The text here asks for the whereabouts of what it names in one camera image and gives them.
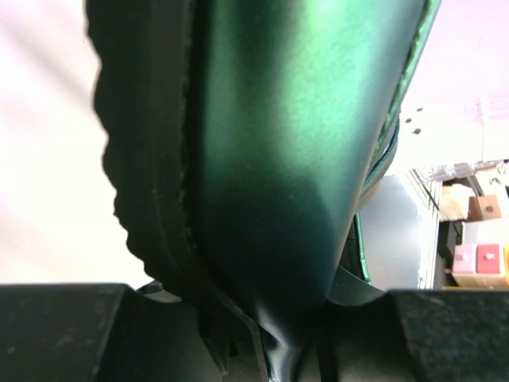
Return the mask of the teal heel shoe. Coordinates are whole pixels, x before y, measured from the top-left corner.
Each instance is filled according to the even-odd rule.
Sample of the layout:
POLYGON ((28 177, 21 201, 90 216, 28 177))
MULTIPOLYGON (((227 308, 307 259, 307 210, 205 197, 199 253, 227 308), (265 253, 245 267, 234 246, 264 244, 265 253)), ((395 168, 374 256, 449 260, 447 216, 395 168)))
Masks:
POLYGON ((146 273, 291 381, 393 157, 437 1, 89 1, 115 215, 146 273))

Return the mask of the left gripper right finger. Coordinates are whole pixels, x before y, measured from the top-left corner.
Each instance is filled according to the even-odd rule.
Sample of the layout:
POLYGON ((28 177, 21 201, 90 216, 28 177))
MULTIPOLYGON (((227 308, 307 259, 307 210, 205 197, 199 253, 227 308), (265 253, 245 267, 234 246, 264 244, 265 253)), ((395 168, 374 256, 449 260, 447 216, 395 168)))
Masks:
POLYGON ((340 267, 317 356, 323 381, 506 381, 508 293, 383 292, 340 267))

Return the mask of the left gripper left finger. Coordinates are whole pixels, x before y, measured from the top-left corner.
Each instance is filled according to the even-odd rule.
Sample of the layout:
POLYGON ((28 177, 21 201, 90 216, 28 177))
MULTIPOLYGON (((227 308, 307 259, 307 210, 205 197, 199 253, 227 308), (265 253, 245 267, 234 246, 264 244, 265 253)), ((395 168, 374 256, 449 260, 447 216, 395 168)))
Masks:
POLYGON ((1 289, 4 381, 260 381, 260 364, 189 304, 122 284, 1 289))

